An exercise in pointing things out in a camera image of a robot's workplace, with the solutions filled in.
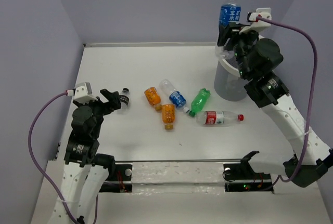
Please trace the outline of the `small black-capped clear bottle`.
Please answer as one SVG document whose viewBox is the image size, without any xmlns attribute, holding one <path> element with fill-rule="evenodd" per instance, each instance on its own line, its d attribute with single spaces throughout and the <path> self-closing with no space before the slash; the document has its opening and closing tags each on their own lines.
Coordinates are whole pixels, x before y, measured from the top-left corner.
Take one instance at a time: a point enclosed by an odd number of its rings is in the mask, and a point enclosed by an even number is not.
<svg viewBox="0 0 333 224">
<path fill-rule="evenodd" d="M 119 93 L 121 107 L 120 109 L 117 110 L 118 114 L 123 114 L 127 111 L 130 102 L 129 95 L 130 95 L 130 90 L 128 88 L 123 88 L 122 91 Z"/>
</svg>

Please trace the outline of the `large blue-label clear bottle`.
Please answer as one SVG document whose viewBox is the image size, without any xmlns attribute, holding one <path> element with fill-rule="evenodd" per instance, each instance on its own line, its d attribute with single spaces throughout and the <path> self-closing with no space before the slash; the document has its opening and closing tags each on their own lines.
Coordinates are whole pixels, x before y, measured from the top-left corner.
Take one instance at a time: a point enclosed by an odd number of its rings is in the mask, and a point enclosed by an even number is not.
<svg viewBox="0 0 333 224">
<path fill-rule="evenodd" d="M 229 23 L 238 23 L 240 20 L 241 6 L 238 4 L 238 0 L 226 0 L 220 9 L 219 15 L 219 27 L 226 27 Z M 224 45 L 220 45 L 217 41 L 215 46 L 215 55 L 218 58 L 225 60 L 231 59 L 234 56 L 233 51 L 224 49 Z"/>
</svg>

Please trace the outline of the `orange juice bottle front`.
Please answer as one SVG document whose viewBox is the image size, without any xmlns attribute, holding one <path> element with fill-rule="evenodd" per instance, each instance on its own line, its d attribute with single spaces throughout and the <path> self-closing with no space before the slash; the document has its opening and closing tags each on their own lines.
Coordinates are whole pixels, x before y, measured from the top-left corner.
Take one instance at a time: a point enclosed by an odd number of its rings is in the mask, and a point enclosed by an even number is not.
<svg viewBox="0 0 333 224">
<path fill-rule="evenodd" d="M 175 107 L 173 104 L 162 105 L 162 120 L 165 130 L 172 130 L 175 121 Z"/>
</svg>

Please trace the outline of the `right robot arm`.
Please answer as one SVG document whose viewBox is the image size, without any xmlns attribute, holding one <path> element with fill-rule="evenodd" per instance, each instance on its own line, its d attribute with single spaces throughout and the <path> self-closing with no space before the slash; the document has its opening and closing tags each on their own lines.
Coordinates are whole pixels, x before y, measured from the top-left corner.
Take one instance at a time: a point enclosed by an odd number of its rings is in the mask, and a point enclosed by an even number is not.
<svg viewBox="0 0 333 224">
<path fill-rule="evenodd" d="M 251 25 L 219 25 L 217 46 L 236 59 L 238 74 L 250 99 L 283 133 L 293 149 L 293 157 L 280 167 L 285 177 L 305 188 L 319 180 L 332 167 L 332 148 L 311 130 L 296 108 L 289 89 L 273 70 L 283 61 L 279 46 L 260 38 Z"/>
</svg>

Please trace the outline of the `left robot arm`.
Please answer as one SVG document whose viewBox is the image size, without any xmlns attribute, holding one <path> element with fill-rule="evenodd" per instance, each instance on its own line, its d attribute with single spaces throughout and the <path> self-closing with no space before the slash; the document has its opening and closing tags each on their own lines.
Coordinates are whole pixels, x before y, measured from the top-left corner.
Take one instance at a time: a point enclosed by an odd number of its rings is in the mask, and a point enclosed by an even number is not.
<svg viewBox="0 0 333 224">
<path fill-rule="evenodd" d="M 106 115 L 120 109 L 119 93 L 102 89 L 95 97 L 86 84 L 73 91 L 72 131 L 67 143 L 61 187 L 49 223 L 86 223 L 105 180 L 115 174 L 114 157 L 99 154 L 98 137 Z"/>
</svg>

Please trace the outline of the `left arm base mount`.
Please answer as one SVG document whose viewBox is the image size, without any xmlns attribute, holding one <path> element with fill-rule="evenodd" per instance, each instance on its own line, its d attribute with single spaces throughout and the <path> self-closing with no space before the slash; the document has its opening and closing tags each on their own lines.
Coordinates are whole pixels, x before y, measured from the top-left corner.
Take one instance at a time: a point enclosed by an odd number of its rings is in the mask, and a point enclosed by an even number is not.
<svg viewBox="0 0 333 224">
<path fill-rule="evenodd" d="M 132 163 L 116 163 L 114 173 L 109 175 L 102 184 L 100 193 L 131 193 L 132 192 Z"/>
</svg>

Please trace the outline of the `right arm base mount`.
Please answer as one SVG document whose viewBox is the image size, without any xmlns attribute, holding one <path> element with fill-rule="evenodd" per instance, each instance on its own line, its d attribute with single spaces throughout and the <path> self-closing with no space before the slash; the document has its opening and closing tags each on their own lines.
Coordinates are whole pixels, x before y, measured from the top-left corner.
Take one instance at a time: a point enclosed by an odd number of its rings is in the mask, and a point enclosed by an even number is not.
<svg viewBox="0 0 333 224">
<path fill-rule="evenodd" d="M 241 166 L 240 163 L 223 165 L 224 189 L 227 193 L 234 192 L 273 192 L 273 180 L 270 174 L 254 173 Z"/>
</svg>

